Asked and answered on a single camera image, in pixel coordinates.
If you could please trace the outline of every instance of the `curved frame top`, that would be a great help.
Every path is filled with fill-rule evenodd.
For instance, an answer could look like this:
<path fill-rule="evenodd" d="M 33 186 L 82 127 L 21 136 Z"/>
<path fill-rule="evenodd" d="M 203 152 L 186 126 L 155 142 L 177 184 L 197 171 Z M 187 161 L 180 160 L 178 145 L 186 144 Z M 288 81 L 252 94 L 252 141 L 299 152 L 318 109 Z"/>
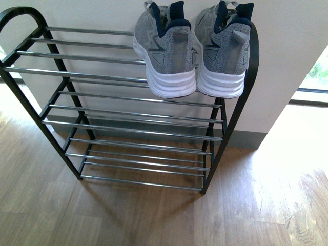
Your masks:
<path fill-rule="evenodd" d="M 32 45 L 33 37 L 41 37 L 46 33 L 47 22 L 42 16 L 42 14 L 32 7 L 13 7 L 9 8 L 0 13 L 0 33 L 5 25 L 20 15 L 29 15 L 37 23 L 38 27 L 25 39 L 23 40 L 13 51 L 11 51 L 3 61 L 0 61 L 1 67 L 11 66 L 20 56 L 17 51 L 27 51 Z"/>

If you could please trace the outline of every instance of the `white sole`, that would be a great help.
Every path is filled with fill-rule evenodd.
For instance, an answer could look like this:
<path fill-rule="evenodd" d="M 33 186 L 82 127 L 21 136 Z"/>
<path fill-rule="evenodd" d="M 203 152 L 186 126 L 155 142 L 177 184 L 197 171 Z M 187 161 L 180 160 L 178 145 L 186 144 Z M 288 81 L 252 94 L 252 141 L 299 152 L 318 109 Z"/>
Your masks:
<path fill-rule="evenodd" d="M 175 98 L 188 96 L 195 92 L 195 69 L 184 73 L 161 74 L 154 69 L 147 51 L 138 43 L 135 36 L 133 37 L 133 49 L 146 63 L 147 83 L 154 95 L 163 98 Z"/>
<path fill-rule="evenodd" d="M 246 72 L 242 74 L 225 74 L 211 72 L 205 67 L 203 45 L 192 31 L 194 49 L 200 54 L 201 62 L 197 69 L 196 83 L 198 90 L 208 96 L 234 98 L 239 97 L 244 89 Z"/>

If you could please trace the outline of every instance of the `baseboard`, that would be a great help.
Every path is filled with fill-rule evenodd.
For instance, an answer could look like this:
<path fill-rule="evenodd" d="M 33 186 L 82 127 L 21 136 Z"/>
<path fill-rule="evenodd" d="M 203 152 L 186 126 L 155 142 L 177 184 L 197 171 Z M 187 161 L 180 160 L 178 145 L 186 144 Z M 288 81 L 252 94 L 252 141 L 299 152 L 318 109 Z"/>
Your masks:
<path fill-rule="evenodd" d="M 73 117 L 65 117 L 65 116 L 54 116 L 48 115 L 48 120 L 51 121 L 61 121 L 61 122 L 75 122 L 75 118 Z M 191 128 L 191 127 L 181 127 L 181 126 L 159 126 L 157 124 L 142 124 L 135 122 L 122 122 L 122 121 L 108 121 L 101 119 L 91 119 L 90 124 L 92 125 L 100 125 L 100 126 L 108 126 L 108 127 L 120 127 L 120 128 L 128 128 L 128 129 L 142 129 L 147 131 L 159 131 L 159 132 L 172 132 L 172 133 L 182 133 L 182 134 L 193 134 L 193 135 L 205 135 L 206 129 L 200 128 Z M 52 126 L 56 132 L 65 132 L 68 133 L 70 131 L 69 127 L 65 127 L 62 125 L 53 125 Z M 79 129 L 78 133 L 86 134 L 84 129 Z M 123 137 L 123 138 L 139 138 L 139 139 L 152 139 L 152 140 L 160 140 L 160 141 L 183 141 L 189 142 L 192 144 L 202 143 L 200 140 L 190 140 L 187 138 L 176 138 L 170 136 L 161 136 L 161 135 L 148 135 L 148 134 L 140 134 L 140 133 L 130 133 L 130 132 L 115 132 L 115 131 L 95 131 L 96 135 L 103 136 L 112 136 L 112 137 Z M 220 129 L 214 129 L 214 135 L 218 137 L 221 136 Z M 266 137 L 266 133 L 261 132 L 247 132 L 247 131 L 234 131 L 228 143 L 228 146 L 240 147 L 240 148 L 250 148 L 250 149 L 258 149 L 264 138 Z"/>

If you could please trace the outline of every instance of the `white wall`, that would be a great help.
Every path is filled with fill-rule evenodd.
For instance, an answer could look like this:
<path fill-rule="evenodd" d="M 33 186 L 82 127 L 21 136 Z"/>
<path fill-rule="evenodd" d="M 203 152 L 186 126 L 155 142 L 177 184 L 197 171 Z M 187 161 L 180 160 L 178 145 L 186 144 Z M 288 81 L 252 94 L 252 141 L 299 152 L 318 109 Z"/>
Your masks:
<path fill-rule="evenodd" d="M 136 21 L 144 11 L 144 1 L 0 1 L 0 11 L 13 6 L 31 6 L 38 9 L 48 22 L 49 26 L 76 27 L 107 30 L 133 31 Z M 267 133 L 285 105 L 301 84 L 306 74 L 309 72 L 317 58 L 328 44 L 328 9 L 327 0 L 316 1 L 263 1 L 255 0 L 255 8 L 252 21 L 257 27 L 260 40 L 260 67 L 253 91 L 242 113 L 240 121 L 236 127 L 239 131 Z M 157 1 L 159 5 L 167 5 L 169 1 Z M 185 17 L 194 24 L 197 14 L 205 7 L 217 4 L 217 1 L 185 1 Z M 20 17 L 16 22 L 12 22 L 0 35 L 0 45 L 8 50 L 18 44 L 18 36 L 26 31 L 33 21 Z M 67 39 L 66 34 L 56 34 L 58 38 Z M 73 36 L 72 39 L 83 39 L 86 36 Z M 98 42 L 108 42 L 106 36 L 87 35 L 88 40 Z M 115 42 L 129 43 L 131 39 L 117 37 Z M 94 50 L 86 48 L 61 47 L 61 51 L 70 49 L 71 53 L 92 54 Z M 120 54 L 118 51 L 108 54 L 107 50 L 99 50 L 99 56 L 127 56 L 137 58 L 131 52 Z M 128 76 L 129 74 L 143 77 L 144 68 L 133 69 L 122 65 L 110 66 L 98 63 L 90 67 L 90 64 L 81 63 L 74 65 L 67 62 L 70 70 L 75 72 L 95 72 L 99 74 L 115 74 Z M 22 67 L 49 68 L 53 64 L 44 62 L 36 63 L 35 59 L 26 59 Z M 35 81 L 34 76 L 23 76 L 26 83 L 31 88 L 38 102 L 42 105 L 46 103 L 50 96 L 50 91 L 60 82 L 59 78 L 51 81 L 43 81 L 40 77 Z M 145 95 L 143 90 L 134 90 L 136 96 Z M 126 93 L 125 89 L 119 88 L 111 93 Z M 207 100 L 200 95 L 193 95 L 195 100 Z M 86 106 L 97 106 L 106 108 L 102 101 L 83 101 Z M 227 100 L 228 116 L 231 115 L 236 99 Z M 129 111 L 134 110 L 134 104 L 117 104 L 117 109 L 129 107 Z M 179 114 L 177 107 L 154 105 L 145 108 L 145 111 L 153 109 L 156 113 Z M 206 112 L 190 111 L 190 115 L 205 116 Z"/>

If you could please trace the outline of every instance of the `shelf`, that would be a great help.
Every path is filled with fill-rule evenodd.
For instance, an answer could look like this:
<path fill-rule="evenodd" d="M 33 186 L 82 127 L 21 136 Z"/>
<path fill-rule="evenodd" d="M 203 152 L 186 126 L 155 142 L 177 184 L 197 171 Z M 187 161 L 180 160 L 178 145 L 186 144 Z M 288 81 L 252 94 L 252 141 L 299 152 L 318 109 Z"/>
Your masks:
<path fill-rule="evenodd" d="M 22 14 L 32 16 L 37 22 L 38 28 L 23 41 L 20 40 L 20 44 L 0 62 L 0 76 L 77 179 L 96 179 L 136 185 L 178 188 L 200 191 L 202 194 L 206 192 L 254 85 L 259 61 L 258 36 L 254 25 L 251 31 L 250 60 L 244 81 L 244 92 L 239 97 L 232 117 L 228 122 L 224 98 L 203 96 L 198 90 L 196 90 L 197 96 L 206 97 L 204 101 L 212 101 L 212 103 L 195 102 L 190 96 L 179 99 L 154 99 L 150 93 L 150 97 L 138 96 L 134 93 L 129 96 L 108 93 L 102 89 L 104 86 L 107 88 L 124 87 L 125 89 L 142 88 L 144 90 L 149 90 L 149 87 L 147 80 L 143 77 L 128 76 L 126 74 L 124 74 L 125 76 L 101 75 L 88 71 L 77 73 L 68 71 L 64 63 L 65 60 L 68 60 L 70 63 L 75 61 L 99 62 L 106 63 L 108 66 L 110 64 L 137 66 L 138 69 L 144 70 L 145 62 L 140 59 L 98 57 L 96 53 L 95 55 L 60 53 L 57 48 L 60 45 L 65 46 L 63 50 L 70 50 L 72 46 L 83 46 L 92 47 L 91 50 L 105 48 L 109 52 L 112 49 L 131 50 L 129 52 L 133 52 L 132 45 L 89 42 L 87 39 L 62 40 L 52 36 L 53 32 L 72 32 L 92 35 L 119 35 L 131 39 L 134 35 L 133 32 L 48 27 L 43 16 L 31 7 L 14 7 L 4 11 L 0 15 L 0 30 L 11 19 Z M 38 43 L 47 44 L 49 52 L 29 51 L 30 47 Z M 17 60 L 24 59 L 24 57 L 29 57 L 30 59 L 52 59 L 55 61 L 57 70 L 12 67 Z M 35 80 L 40 75 L 61 77 L 62 81 L 57 89 L 52 92 L 52 96 L 41 114 L 37 114 L 15 80 L 11 77 L 10 72 L 33 74 Z M 84 85 L 87 84 L 92 85 L 92 92 L 83 91 Z M 71 99 L 74 105 L 58 103 L 57 101 L 60 98 Z M 108 103 L 102 103 L 103 106 L 106 106 L 102 108 L 89 106 L 85 102 L 88 102 L 90 99 L 107 101 Z M 116 104 L 124 105 L 127 110 L 117 110 L 112 107 L 113 101 Z M 131 104 L 135 106 L 133 110 L 128 109 L 128 105 Z M 178 115 L 175 115 L 174 112 L 169 114 L 145 113 L 145 109 L 151 108 L 153 105 L 167 105 L 167 107 L 171 105 L 172 107 L 185 108 Z M 202 112 L 211 111 L 211 113 L 208 117 L 191 117 L 188 114 L 191 109 L 197 113 L 200 110 Z M 47 117 L 52 116 L 53 110 L 56 110 L 56 114 L 63 115 L 70 111 L 72 113 L 76 112 L 78 117 L 73 119 L 72 122 L 49 120 Z M 67 132 L 69 133 L 63 145 L 58 143 L 47 125 L 62 126 L 68 129 Z M 219 126 L 218 129 L 221 129 L 220 136 L 217 136 L 217 133 L 214 134 L 216 125 Z M 188 129 L 188 133 L 180 132 L 182 128 Z M 84 131 L 85 137 L 88 139 L 77 136 L 78 130 Z M 150 144 L 140 139 L 117 139 L 113 137 L 104 139 L 102 136 L 97 135 L 103 131 L 108 133 L 136 134 L 137 136 L 144 136 L 146 139 L 152 139 L 154 136 L 170 137 L 175 139 L 175 144 L 164 140 L 157 141 L 156 144 Z M 202 147 L 198 145 L 193 145 L 192 148 L 184 147 L 184 145 L 177 147 L 177 143 L 183 143 L 183 139 L 200 141 Z M 215 151 L 215 144 L 219 144 L 218 151 Z M 83 153 L 75 153 L 71 151 L 72 145 L 86 146 L 86 148 Z M 73 159 L 81 160 L 78 168 L 73 164 Z M 145 181 L 142 178 L 138 179 L 143 177 L 142 175 L 134 175 L 133 177 L 136 180 L 119 178 L 115 176 L 118 170 L 120 172 L 136 172 L 138 174 L 147 173 L 145 177 L 156 177 L 156 182 Z M 167 175 L 175 177 L 172 180 L 176 181 L 176 183 L 168 182 L 166 179 Z M 181 185 L 180 181 L 185 181 L 182 183 L 187 183 L 189 186 Z"/>

